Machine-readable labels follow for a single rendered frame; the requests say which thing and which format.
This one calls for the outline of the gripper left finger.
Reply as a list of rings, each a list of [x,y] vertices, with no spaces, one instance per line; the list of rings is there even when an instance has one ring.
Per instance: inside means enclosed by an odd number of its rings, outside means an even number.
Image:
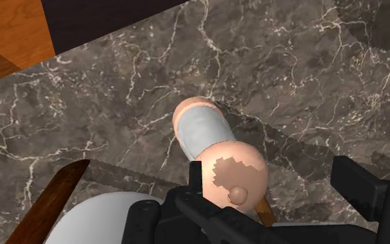
[[[128,211],[121,244],[284,244],[284,239],[232,207],[202,196],[202,163],[191,161],[189,181],[164,203],[140,200]]]

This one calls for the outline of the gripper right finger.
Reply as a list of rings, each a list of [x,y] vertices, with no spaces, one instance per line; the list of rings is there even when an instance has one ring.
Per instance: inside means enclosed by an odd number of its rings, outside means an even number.
[[[368,222],[375,244],[390,244],[390,180],[381,180],[347,156],[333,157],[330,184]]]

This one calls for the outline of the light brown wooden stick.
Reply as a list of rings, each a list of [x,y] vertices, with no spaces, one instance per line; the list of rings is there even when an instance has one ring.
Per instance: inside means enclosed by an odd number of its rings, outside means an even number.
[[[260,202],[255,206],[255,211],[264,226],[271,227],[277,222],[276,216],[274,215],[265,196],[263,196]]]

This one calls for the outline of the peach figure with grey band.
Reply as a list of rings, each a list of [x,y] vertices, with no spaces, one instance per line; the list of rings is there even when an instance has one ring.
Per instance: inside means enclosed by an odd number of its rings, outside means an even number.
[[[212,101],[187,98],[176,107],[172,125],[188,160],[202,163],[202,195],[207,200],[246,212],[264,198],[268,170],[263,156],[236,139]]]

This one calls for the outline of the white round bowl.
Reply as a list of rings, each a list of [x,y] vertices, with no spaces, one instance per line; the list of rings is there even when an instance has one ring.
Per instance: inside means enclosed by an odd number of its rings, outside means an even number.
[[[145,193],[117,191],[89,198],[68,211],[44,244],[121,244],[127,213],[140,200],[163,200]]]

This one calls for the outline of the dark brown wooden utensil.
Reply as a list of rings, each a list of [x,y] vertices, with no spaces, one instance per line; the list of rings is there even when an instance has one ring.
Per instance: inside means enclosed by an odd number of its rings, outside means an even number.
[[[61,168],[5,244],[43,244],[89,164],[82,159]]]

